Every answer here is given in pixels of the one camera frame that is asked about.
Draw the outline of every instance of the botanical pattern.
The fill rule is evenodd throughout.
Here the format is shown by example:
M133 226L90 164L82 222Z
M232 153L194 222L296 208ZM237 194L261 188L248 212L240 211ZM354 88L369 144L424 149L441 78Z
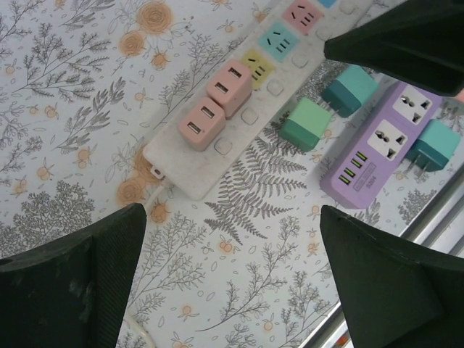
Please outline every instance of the botanical pattern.
M362 21L397 2L376 0ZM146 203L162 177L145 145L277 3L3 1L0 258ZM297 97L317 101L344 66L324 62ZM157 347L298 347L319 324L339 300L320 214L341 208L319 181L372 107L334 116L304 154L278 137L290 103L204 200L157 197L128 303ZM462 115L454 101L437 112L458 133ZM369 208L347 212L399 233L463 162L458 149L441 172L405 163ZM145 346L124 324L117 347Z

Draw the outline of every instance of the turquoise power adapter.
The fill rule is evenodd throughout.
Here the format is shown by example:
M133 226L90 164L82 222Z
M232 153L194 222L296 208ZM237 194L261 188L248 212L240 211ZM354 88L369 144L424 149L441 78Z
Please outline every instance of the turquoise power adapter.
M364 69L350 65L320 96L341 117L346 118L358 111L377 88L377 82Z
M406 158L424 172L436 172L446 167L461 137L438 120L430 120Z

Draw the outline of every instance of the white power strip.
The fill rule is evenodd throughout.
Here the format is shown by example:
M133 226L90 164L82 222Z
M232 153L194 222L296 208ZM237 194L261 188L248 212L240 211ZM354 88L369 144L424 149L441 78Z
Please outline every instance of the white power strip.
M282 18L283 12L292 2L293 0L282 0L229 56L229 59L240 60L248 50L255 49L275 69L260 89L253 91L246 104L227 121L224 130L205 151L197 152L192 149L183 140L177 125L205 96L207 81L198 87L196 93L145 146L145 158L191 199L200 200L207 194L273 116L314 73L325 59L325 41L350 30L373 4L373 0L337 0L326 9L318 0L310 0L324 16L304 36ZM284 24L299 39L297 46L282 62L277 62L257 43L275 21Z

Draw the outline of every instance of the yellow usb port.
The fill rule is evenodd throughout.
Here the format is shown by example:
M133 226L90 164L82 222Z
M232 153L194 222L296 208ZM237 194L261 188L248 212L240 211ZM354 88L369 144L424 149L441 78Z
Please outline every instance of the yellow usb port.
M357 160L355 160L354 158L351 160L351 163L352 163L353 165L355 165L356 167L358 167L358 168L361 168L361 167L363 166L362 164L360 164L360 163L359 163Z
M364 156L364 155L363 155L362 153L360 153L359 151L356 152L356 156L357 156L358 158L360 158L360 159L361 159L362 161L364 161L364 162L368 159L366 156Z
M348 168L345 168L344 172L345 172L346 174L348 174L349 176L351 176L352 178L355 177L355 174L354 174L350 169L348 169Z
M345 178L343 175L340 175L340 176L339 176L339 179L340 179L341 181L343 181L344 183L346 183L347 185L349 185L349 183L351 183L351 181L348 180L347 178Z

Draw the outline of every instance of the black object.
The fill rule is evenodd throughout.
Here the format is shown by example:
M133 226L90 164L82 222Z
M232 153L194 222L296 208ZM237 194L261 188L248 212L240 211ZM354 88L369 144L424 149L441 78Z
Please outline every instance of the black object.
M320 230L355 348L464 347L464 260L333 208Z
M327 59L371 67L440 96L464 88L464 0L408 0L326 42Z
M145 225L132 204L0 260L0 347L114 348Z

